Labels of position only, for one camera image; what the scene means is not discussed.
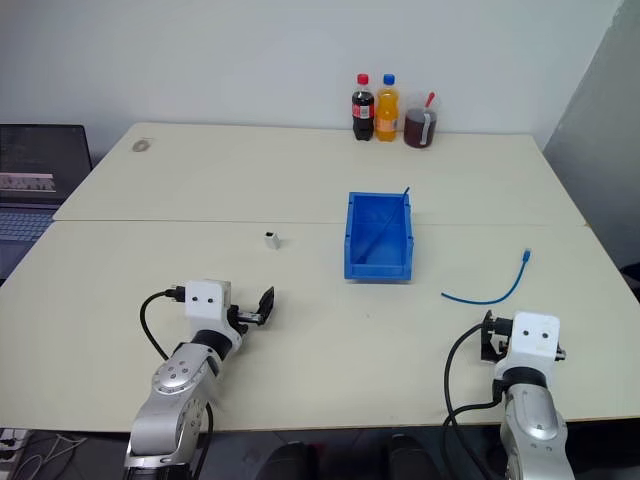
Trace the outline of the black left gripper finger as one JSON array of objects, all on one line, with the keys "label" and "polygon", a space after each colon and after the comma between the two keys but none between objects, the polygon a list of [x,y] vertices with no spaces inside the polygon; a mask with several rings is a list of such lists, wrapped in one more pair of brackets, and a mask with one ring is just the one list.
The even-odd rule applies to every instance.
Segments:
[{"label": "black left gripper finger", "polygon": [[258,324],[264,325],[269,319],[275,302],[275,288],[271,286],[262,295],[256,314],[259,316]]}]

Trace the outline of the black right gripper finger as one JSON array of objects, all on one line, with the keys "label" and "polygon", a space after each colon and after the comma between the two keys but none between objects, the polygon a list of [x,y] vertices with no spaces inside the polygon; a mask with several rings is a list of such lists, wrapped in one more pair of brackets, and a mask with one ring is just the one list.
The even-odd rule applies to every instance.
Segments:
[{"label": "black right gripper finger", "polygon": [[480,357],[483,361],[496,362],[496,350],[491,340],[494,332],[494,319],[492,311],[488,310],[481,324],[481,351]]}]

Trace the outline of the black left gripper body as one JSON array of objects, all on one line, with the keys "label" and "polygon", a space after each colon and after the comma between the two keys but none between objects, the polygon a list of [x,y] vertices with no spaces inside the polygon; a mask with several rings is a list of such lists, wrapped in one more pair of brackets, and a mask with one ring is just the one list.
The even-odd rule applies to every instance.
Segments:
[{"label": "black left gripper body", "polygon": [[227,310],[227,321],[230,327],[239,335],[245,335],[250,325],[263,325],[263,315],[256,312],[244,312],[237,305],[231,305]]}]

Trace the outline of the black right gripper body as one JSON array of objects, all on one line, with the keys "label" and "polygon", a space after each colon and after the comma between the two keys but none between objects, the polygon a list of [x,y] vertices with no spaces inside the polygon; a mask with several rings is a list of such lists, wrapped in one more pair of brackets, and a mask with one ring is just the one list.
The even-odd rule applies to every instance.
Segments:
[{"label": "black right gripper body", "polygon": [[496,338],[496,355],[503,359],[508,353],[509,343],[512,337],[513,320],[497,317],[493,324],[493,336]]}]

